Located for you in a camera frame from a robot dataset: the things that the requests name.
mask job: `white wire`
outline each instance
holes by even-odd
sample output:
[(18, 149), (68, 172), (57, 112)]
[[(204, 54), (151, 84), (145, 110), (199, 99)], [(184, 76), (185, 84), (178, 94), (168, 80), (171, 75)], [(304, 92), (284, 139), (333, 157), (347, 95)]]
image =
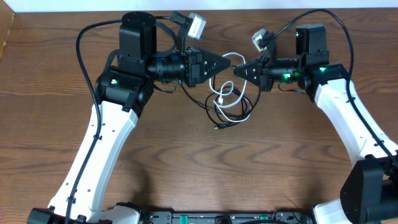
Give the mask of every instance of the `white wire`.
[[(244, 59), (243, 55), (241, 55), (241, 54), (239, 54), (239, 53), (236, 53), (236, 52), (230, 52), (230, 53), (224, 54), (223, 57), (226, 57), (226, 56), (229, 56), (229, 55), (237, 55), (237, 56), (241, 57), (241, 58), (243, 59), (243, 64), (246, 64), (246, 60)], [(228, 121), (230, 121), (230, 122), (239, 123), (239, 122), (243, 122), (243, 121), (247, 120), (247, 119), (250, 117), (250, 114), (249, 114), (246, 118), (244, 118), (244, 119), (242, 119), (242, 120), (232, 120), (232, 119), (229, 119), (229, 118), (224, 114), (224, 111), (223, 111), (223, 109), (222, 109), (222, 108), (230, 108), (230, 107), (232, 107), (232, 106), (235, 106), (236, 104), (238, 104), (238, 103), (242, 100), (242, 97), (243, 97), (243, 95), (244, 95), (244, 91), (245, 91), (245, 89), (246, 89), (246, 84), (247, 84), (247, 82), (248, 82), (247, 80), (244, 81), (244, 85), (243, 85), (243, 89), (242, 89), (241, 95), (239, 96), (239, 98), (238, 98), (235, 102), (233, 102), (233, 103), (231, 103), (231, 104), (228, 104), (228, 105), (219, 105), (215, 100), (213, 100), (213, 103), (214, 103), (214, 104), (217, 106), (217, 108), (221, 111), (221, 114), (222, 114)], [(229, 83), (231, 84), (231, 90), (230, 90), (228, 93), (223, 93), (223, 88), (225, 87), (225, 85), (227, 85), (227, 84), (229, 84)], [(210, 79), (209, 79), (209, 86), (210, 86), (210, 89), (213, 91), (213, 93), (216, 93), (216, 94), (218, 94), (218, 95), (220, 96), (220, 101), (222, 101), (223, 96), (228, 96), (228, 95), (230, 95), (230, 94), (233, 92), (234, 83), (233, 83), (232, 81), (227, 81), (227, 82), (225, 82), (225, 83), (221, 86), (220, 92), (218, 92), (218, 91), (216, 91), (216, 90), (213, 89), (213, 87), (212, 87), (212, 85), (211, 85), (211, 78), (210, 78)]]

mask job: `white wall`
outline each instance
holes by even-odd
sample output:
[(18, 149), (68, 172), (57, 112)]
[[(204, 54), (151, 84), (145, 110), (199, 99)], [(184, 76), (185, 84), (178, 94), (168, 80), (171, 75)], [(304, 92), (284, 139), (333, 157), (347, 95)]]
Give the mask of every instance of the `white wall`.
[(14, 12), (398, 7), (398, 0), (4, 0)]

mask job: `wooden surface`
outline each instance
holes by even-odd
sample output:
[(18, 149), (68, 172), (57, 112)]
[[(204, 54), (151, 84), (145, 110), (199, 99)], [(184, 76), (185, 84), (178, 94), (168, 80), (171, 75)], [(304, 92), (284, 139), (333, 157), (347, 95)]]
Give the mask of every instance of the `wooden surface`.
[[(336, 9), (355, 47), (353, 80), (380, 127), (398, 141), (398, 9)], [(305, 10), (198, 11), (208, 19), (199, 45), (218, 54), (257, 57), (251, 36), (278, 31)], [(154, 12), (171, 15), (171, 12)], [(0, 222), (22, 223), (33, 207), (46, 207), (75, 158), (85, 134), (91, 96), (78, 66), (75, 39), (99, 21), (123, 12), (17, 14), (0, 62)], [(348, 66), (343, 31), (322, 22), (331, 62)], [(176, 26), (167, 23), (176, 30)], [(294, 29), (278, 41), (280, 57), (295, 57)], [(160, 31), (159, 49), (170, 40)], [(87, 32), (81, 43), (94, 81), (118, 48), (118, 25)], [(233, 77), (232, 70), (219, 75)], [(189, 90), (204, 100), (208, 85)], [(249, 86), (248, 96), (256, 97)], [(128, 137), (105, 195), (104, 208), (132, 201), (175, 210), (265, 211), (307, 208), (339, 197), (351, 170), (346, 149), (323, 112), (306, 96), (263, 93), (250, 119), (213, 130), (206, 113), (179, 88), (155, 92)]]
[(0, 60), (13, 19), (14, 11), (3, 0), (0, 0)]

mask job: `brown tabletop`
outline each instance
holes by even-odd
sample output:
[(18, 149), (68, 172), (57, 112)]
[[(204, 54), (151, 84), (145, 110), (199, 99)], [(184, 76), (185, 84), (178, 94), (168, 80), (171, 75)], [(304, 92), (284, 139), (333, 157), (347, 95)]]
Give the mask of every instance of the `brown tabletop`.
[[(398, 141), (398, 10), (335, 9), (355, 49), (353, 81), (378, 125)], [(278, 31), (305, 10), (197, 11), (207, 18), (201, 40), (217, 54), (259, 55), (251, 42), (261, 28)], [(171, 12), (153, 12), (171, 15)], [(92, 99), (76, 59), (75, 40), (85, 26), (119, 19), (123, 12), (16, 14), (0, 61), (0, 222), (25, 222), (46, 207), (75, 158), (90, 118)], [(330, 62), (348, 69), (344, 32), (326, 14), (298, 24), (323, 23)], [(167, 25), (177, 31), (177, 25)], [(118, 25), (85, 34), (81, 51), (94, 82)], [(278, 39), (280, 57), (296, 57), (295, 29)], [(171, 40), (158, 32), (158, 49)], [(234, 64), (238, 58), (231, 57)], [(236, 80), (232, 69), (218, 83)], [(208, 84), (189, 92), (203, 101)], [(249, 85), (253, 100), (256, 87)], [(251, 117), (214, 130), (205, 111), (177, 88), (155, 92), (128, 137), (105, 195), (104, 208), (132, 201), (141, 206), (195, 211), (266, 211), (307, 208), (339, 197), (351, 170), (346, 149), (325, 114), (306, 96), (263, 93)]]

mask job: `white cable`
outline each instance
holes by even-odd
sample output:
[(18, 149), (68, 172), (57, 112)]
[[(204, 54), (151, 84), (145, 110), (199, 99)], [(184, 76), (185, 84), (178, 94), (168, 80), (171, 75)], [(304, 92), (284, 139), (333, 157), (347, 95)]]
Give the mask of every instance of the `white cable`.
[[(227, 53), (227, 54), (224, 54), (223, 55), (223, 57), (226, 57), (226, 56), (229, 56), (229, 55), (237, 55), (237, 56), (239, 56), (239, 57), (241, 57), (242, 59), (243, 59), (243, 64), (246, 64), (246, 60), (244, 59), (244, 57), (243, 57), (243, 55), (241, 55), (241, 54), (238, 54), (238, 53), (236, 53), (236, 52), (230, 52), (230, 53)], [(236, 104), (238, 104), (241, 100), (242, 100), (242, 97), (243, 97), (243, 95), (244, 95), (244, 91), (245, 91), (245, 89), (246, 89), (246, 84), (247, 84), (247, 80), (245, 80), (244, 81), (244, 85), (243, 85), (243, 89), (242, 89), (242, 92), (241, 92), (241, 95), (239, 96), (239, 98), (235, 101), (235, 102), (233, 102), (233, 103), (231, 103), (231, 104), (228, 104), (228, 105), (219, 105), (215, 100), (213, 100), (213, 103), (217, 106), (217, 108), (221, 111), (221, 114), (228, 120), (228, 121), (230, 121), (230, 122), (234, 122), (234, 123), (239, 123), (239, 122), (243, 122), (243, 121), (245, 121), (245, 120), (247, 120), (249, 117), (250, 117), (250, 114), (246, 117), (246, 118), (244, 118), (244, 119), (242, 119), (242, 120), (232, 120), (232, 119), (229, 119), (225, 114), (224, 114), (224, 111), (223, 111), (223, 109), (222, 108), (230, 108), (230, 107), (232, 107), (232, 106), (235, 106)], [(231, 90), (228, 92), (228, 93), (223, 93), (223, 88), (225, 87), (225, 85), (227, 85), (227, 84), (231, 84)], [(222, 86), (221, 86), (221, 88), (220, 88), (220, 92), (218, 92), (218, 91), (216, 91), (216, 90), (214, 90), (213, 89), (213, 87), (212, 87), (212, 85), (211, 85), (211, 78), (209, 79), (209, 86), (210, 86), (210, 89), (213, 91), (213, 93), (216, 93), (216, 94), (218, 94), (220, 97), (218, 98), (218, 101), (219, 101), (219, 103), (223, 103), (223, 96), (228, 96), (228, 95), (230, 95), (232, 92), (233, 92), (233, 88), (234, 88), (234, 83), (232, 82), (232, 81), (227, 81), (227, 82), (225, 82)]]

